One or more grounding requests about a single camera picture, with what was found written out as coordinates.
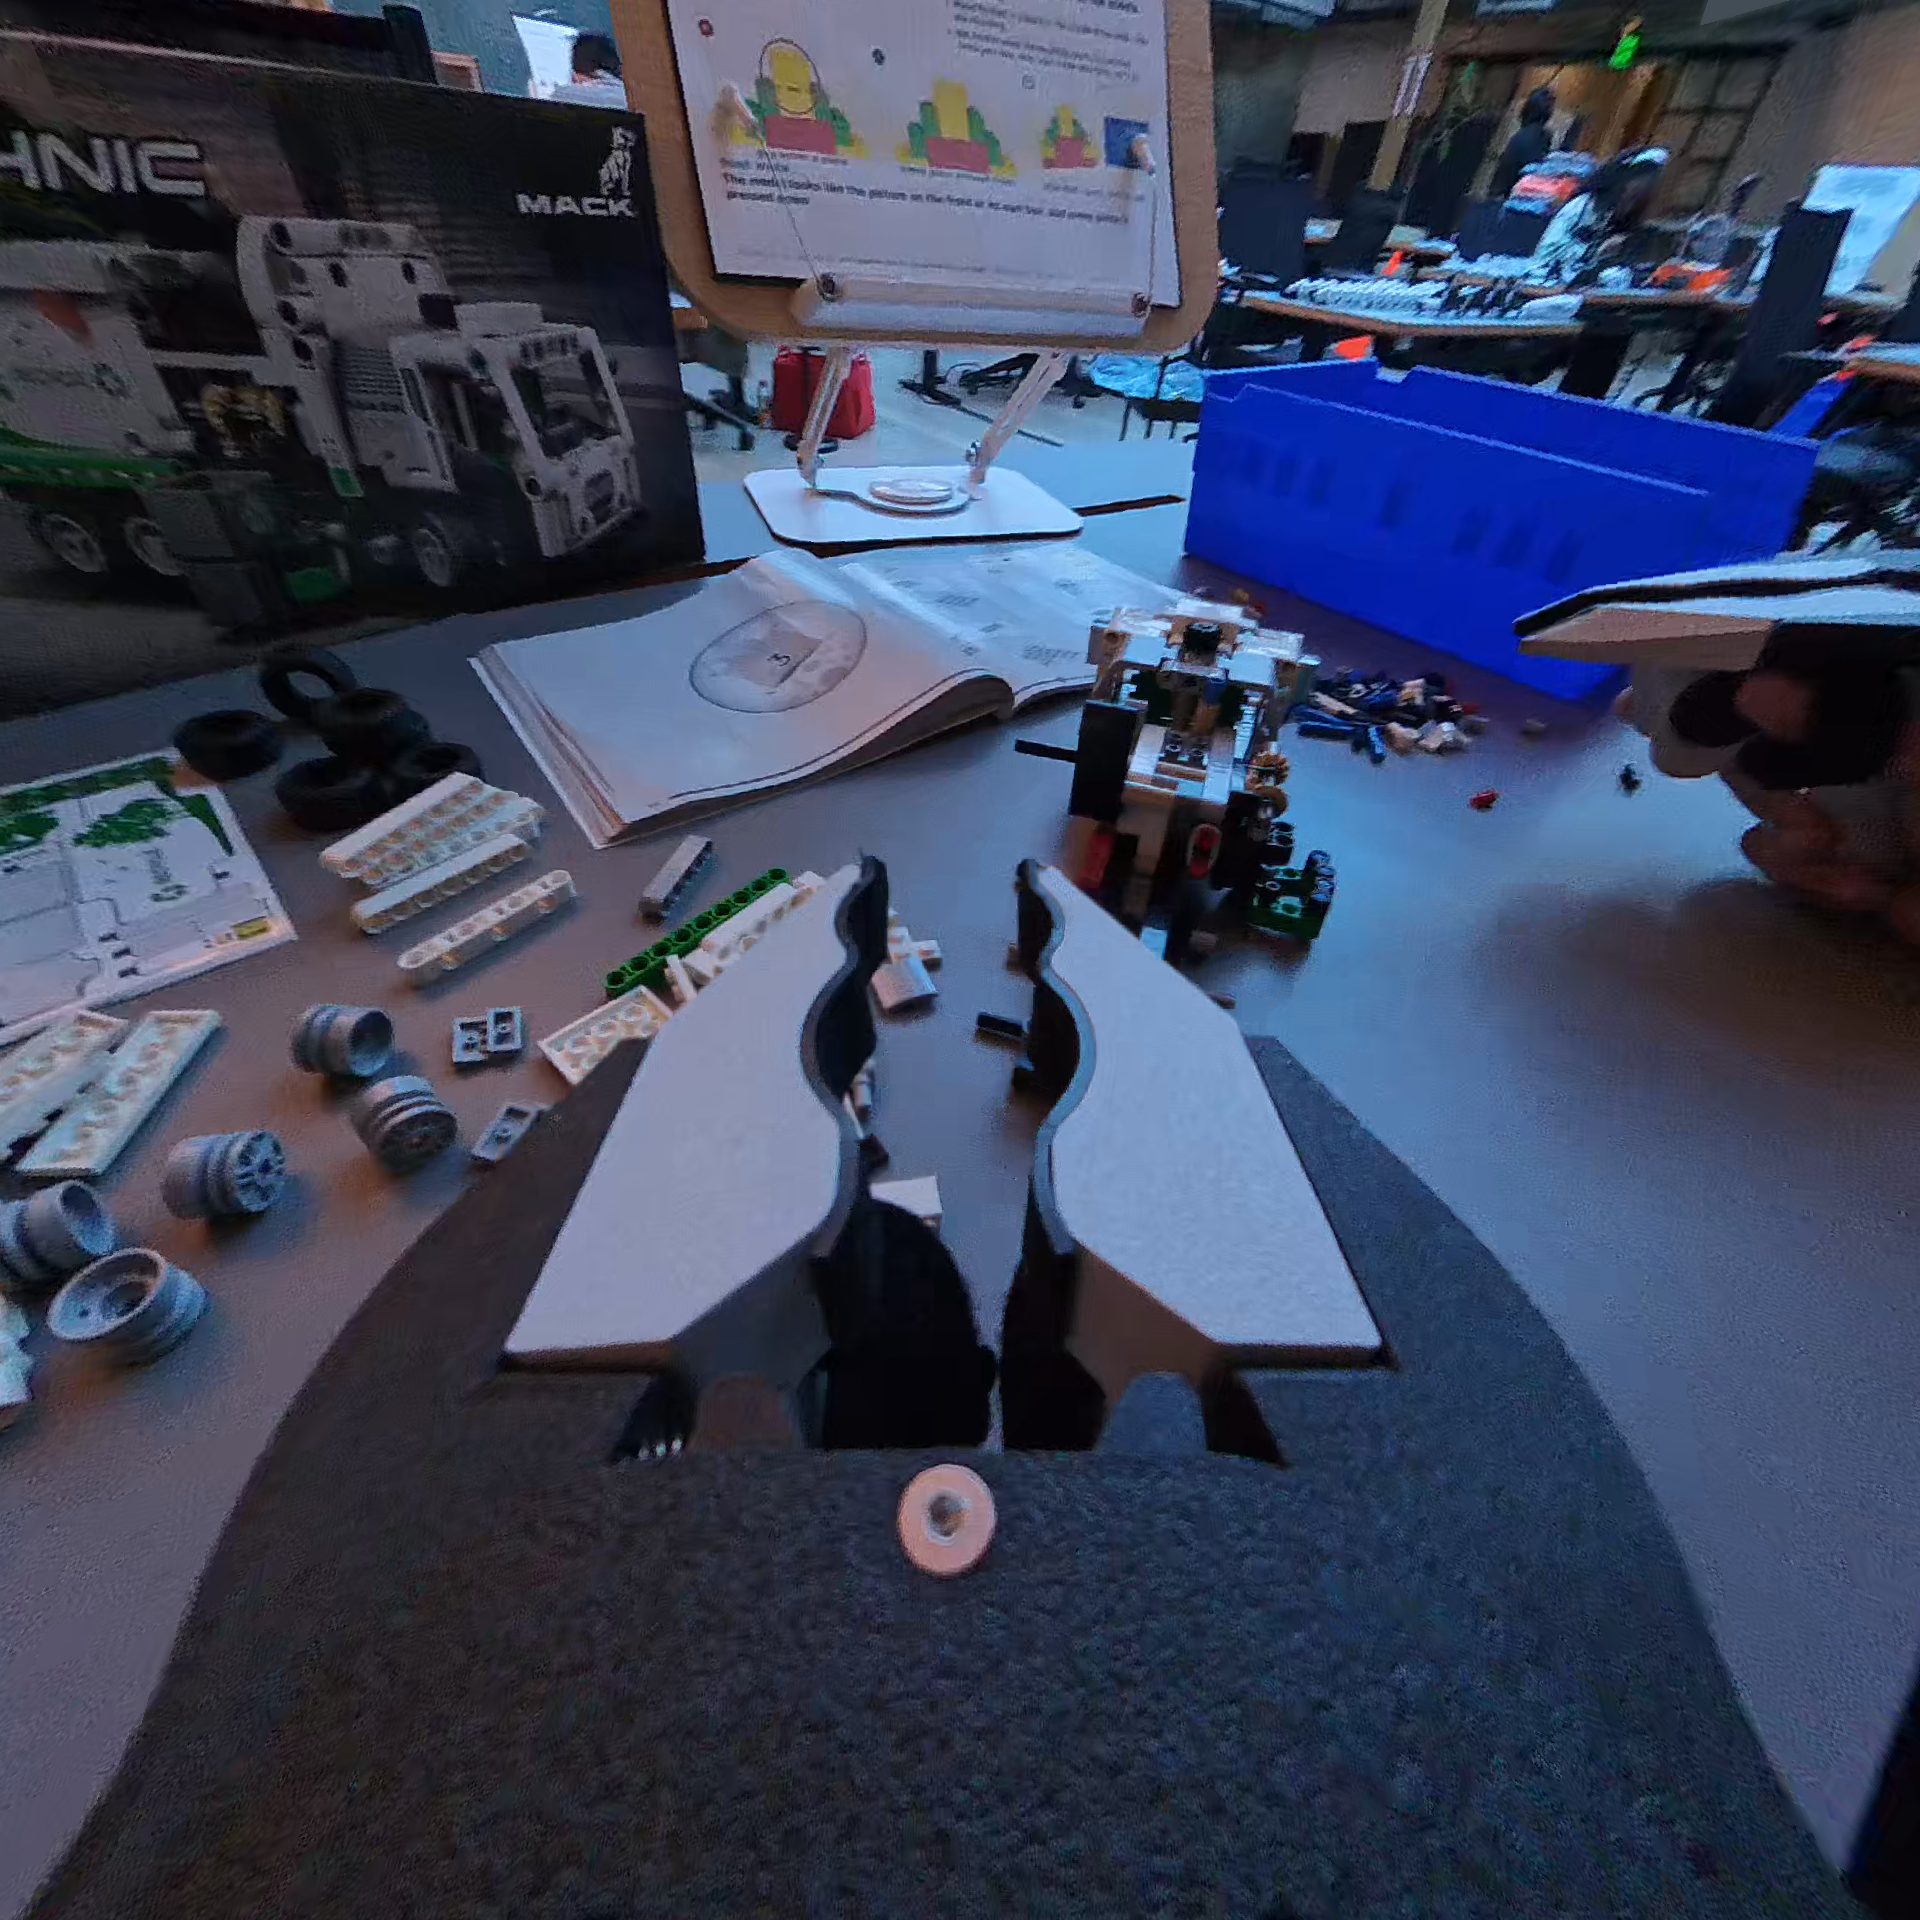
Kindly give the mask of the black lego set box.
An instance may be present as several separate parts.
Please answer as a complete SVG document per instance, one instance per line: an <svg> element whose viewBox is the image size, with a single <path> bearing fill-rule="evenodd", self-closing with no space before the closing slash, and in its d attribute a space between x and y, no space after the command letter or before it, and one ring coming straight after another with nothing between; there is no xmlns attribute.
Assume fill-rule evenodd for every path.
<svg viewBox="0 0 1920 1920"><path fill-rule="evenodd" d="M691 570L637 114L2 28L2 719Z"/></svg>

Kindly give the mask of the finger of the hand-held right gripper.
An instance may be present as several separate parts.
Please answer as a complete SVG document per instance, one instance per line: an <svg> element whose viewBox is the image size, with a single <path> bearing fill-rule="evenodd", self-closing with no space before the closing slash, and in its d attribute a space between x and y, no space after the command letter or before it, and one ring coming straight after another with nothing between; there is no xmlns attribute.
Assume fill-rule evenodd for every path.
<svg viewBox="0 0 1920 1920"><path fill-rule="evenodd" d="M1668 604L1595 604L1517 641L1524 657L1750 671L1775 641L1815 631L1891 644L1917 631L1917 594L1723 594Z"/></svg>
<svg viewBox="0 0 1920 1920"><path fill-rule="evenodd" d="M1580 589L1560 597L1560 612L1595 612L1602 604L1684 604L1701 597L1790 597L1848 584L1895 584L1917 592L1917 550L1878 550L1865 555L1775 555L1769 563L1712 565L1694 572L1647 574Z"/></svg>

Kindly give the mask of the green long thin beam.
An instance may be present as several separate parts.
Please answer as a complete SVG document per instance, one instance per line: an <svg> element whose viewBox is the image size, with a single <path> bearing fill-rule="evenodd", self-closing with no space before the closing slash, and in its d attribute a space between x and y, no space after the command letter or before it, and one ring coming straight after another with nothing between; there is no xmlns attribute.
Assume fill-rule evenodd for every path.
<svg viewBox="0 0 1920 1920"><path fill-rule="evenodd" d="M768 897L781 888L789 888L789 879L793 875L785 869L768 869L755 881L742 885L736 891L723 894L722 903L708 904L704 913L684 919L678 929L672 929L670 934L655 937L653 943L637 952L629 961L612 968L603 978L603 1001L618 1001L618 996L625 996L637 990L658 993L670 980L670 961L675 961L675 957L684 961L691 952L699 952L708 942L708 934L732 925L749 904L757 904L759 897Z"/></svg>

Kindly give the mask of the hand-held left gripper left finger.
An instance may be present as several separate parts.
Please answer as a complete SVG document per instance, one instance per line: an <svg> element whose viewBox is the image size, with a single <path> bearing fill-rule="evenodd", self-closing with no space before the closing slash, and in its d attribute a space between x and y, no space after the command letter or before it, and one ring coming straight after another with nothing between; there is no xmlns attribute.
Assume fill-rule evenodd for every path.
<svg viewBox="0 0 1920 1920"><path fill-rule="evenodd" d="M503 1341L515 1372L800 1385L828 1351L814 1264L858 1197L845 1106L875 1055L889 872L825 875L646 1044Z"/></svg>

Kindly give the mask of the blue storage bin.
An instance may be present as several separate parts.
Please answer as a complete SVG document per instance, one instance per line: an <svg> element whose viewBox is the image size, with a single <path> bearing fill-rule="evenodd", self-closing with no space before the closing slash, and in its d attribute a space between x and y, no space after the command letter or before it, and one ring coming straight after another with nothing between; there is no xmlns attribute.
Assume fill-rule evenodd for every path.
<svg viewBox="0 0 1920 1920"><path fill-rule="evenodd" d="M1815 442L1374 363L1216 374L1185 555L1560 701L1620 671L1524 657L1580 589L1769 559Z"/></svg>

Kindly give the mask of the person's right hand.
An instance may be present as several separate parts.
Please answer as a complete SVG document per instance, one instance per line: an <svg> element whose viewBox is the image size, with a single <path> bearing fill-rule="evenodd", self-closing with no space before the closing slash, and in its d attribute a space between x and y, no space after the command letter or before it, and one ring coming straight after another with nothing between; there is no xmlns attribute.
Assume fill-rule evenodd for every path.
<svg viewBox="0 0 1920 1920"><path fill-rule="evenodd" d="M1740 794L1744 859L1797 903L1884 925L1917 952L1917 780Z"/></svg>

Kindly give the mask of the pile of small lego pins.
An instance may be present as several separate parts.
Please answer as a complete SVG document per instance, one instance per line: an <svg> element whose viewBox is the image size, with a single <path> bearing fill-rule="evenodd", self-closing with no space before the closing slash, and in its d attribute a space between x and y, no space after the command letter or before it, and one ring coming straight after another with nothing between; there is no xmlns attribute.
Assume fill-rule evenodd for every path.
<svg viewBox="0 0 1920 1920"><path fill-rule="evenodd" d="M1486 733L1490 719L1477 701L1457 696L1444 674L1321 674L1289 721L1310 738L1338 738L1350 755L1380 766L1385 759L1454 759Z"/></svg>

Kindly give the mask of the pile of black rubber tyres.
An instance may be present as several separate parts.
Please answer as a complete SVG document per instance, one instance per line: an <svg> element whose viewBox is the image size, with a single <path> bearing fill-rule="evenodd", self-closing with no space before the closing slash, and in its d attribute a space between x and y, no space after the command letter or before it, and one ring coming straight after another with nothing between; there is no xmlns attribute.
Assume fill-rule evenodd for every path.
<svg viewBox="0 0 1920 1920"><path fill-rule="evenodd" d="M259 666L259 688L266 717L188 717L172 733L172 752L202 780L228 783L272 772L285 735L305 733L322 752L275 780L277 809L300 829L358 829L443 779L483 775L474 748L440 738L401 694L358 683L334 650L275 647Z"/></svg>

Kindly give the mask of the group of white technic beams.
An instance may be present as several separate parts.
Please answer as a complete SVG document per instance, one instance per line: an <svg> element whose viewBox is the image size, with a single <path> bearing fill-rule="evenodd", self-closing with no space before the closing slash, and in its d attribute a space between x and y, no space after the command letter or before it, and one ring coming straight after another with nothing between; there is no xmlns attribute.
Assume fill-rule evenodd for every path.
<svg viewBox="0 0 1920 1920"><path fill-rule="evenodd" d="M568 869L534 872L543 828L537 801L450 775L348 829L321 864L357 891L358 934L407 934L396 970L427 990L576 904Z"/></svg>

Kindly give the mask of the white small lego plate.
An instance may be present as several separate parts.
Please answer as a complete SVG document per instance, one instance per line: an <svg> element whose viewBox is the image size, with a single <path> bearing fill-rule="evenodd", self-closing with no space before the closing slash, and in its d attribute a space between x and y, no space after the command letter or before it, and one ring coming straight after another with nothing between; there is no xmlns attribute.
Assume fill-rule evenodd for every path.
<svg viewBox="0 0 1920 1920"><path fill-rule="evenodd" d="M672 1019L672 1013L675 1006L658 1001L653 990L637 986L554 1028L537 1041L537 1053L568 1089L576 1089L599 1062L609 1058L618 1044L646 1044Z"/></svg>

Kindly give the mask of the open instruction booklet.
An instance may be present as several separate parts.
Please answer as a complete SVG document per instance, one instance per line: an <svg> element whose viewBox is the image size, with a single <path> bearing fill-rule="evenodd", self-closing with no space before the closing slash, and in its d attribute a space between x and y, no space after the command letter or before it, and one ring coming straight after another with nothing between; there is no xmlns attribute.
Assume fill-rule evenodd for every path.
<svg viewBox="0 0 1920 1920"><path fill-rule="evenodd" d="M1074 538L781 550L658 612L493 644L474 671L603 848L1085 696L1093 631L1172 602Z"/></svg>

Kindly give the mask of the document holder stand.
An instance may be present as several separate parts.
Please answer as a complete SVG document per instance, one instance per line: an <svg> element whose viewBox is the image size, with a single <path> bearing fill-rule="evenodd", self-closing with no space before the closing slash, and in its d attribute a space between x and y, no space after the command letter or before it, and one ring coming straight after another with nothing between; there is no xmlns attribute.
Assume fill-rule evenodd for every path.
<svg viewBox="0 0 1920 1920"><path fill-rule="evenodd" d="M1062 383L1074 355L1124 349L1165 355L1190 343L1216 293L1211 147L1211 11L1165 4L1165 155L1181 292L1175 305L1093 292L1004 292L980 276L898 279L729 279L708 251L666 4L612 4L624 84L643 118L658 235L691 305L748 343L823 349L789 467L748 473L748 500L776 544L809 551L883 544L1069 538L1081 516L994 457ZM858 349L1017 349L1030 355L1011 399L955 465L832 467L828 411Z"/></svg>

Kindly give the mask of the background work table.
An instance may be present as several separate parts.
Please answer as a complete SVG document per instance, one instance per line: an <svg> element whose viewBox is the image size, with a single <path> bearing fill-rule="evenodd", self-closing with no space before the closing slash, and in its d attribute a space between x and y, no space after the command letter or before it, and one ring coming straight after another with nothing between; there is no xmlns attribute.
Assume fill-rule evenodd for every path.
<svg viewBox="0 0 1920 1920"><path fill-rule="evenodd" d="M1425 366L1538 385L1580 339L1580 299L1531 299L1516 280L1296 279L1224 292L1238 352L1276 366Z"/></svg>

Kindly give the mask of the printed paper sheet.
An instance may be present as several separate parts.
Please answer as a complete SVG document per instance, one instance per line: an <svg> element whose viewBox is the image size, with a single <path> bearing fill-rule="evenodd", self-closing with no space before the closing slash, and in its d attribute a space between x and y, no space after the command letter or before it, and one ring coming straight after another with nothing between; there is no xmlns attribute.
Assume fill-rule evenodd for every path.
<svg viewBox="0 0 1920 1920"><path fill-rule="evenodd" d="M1175 305L1161 4L666 4L729 279Z"/></svg>

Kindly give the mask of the sticker sheet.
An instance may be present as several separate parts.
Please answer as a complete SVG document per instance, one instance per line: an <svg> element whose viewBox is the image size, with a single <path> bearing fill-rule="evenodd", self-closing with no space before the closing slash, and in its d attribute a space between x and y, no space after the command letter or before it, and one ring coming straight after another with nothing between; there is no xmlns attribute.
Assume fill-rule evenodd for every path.
<svg viewBox="0 0 1920 1920"><path fill-rule="evenodd" d="M293 942L232 805L172 748L2 789L2 1044Z"/></svg>

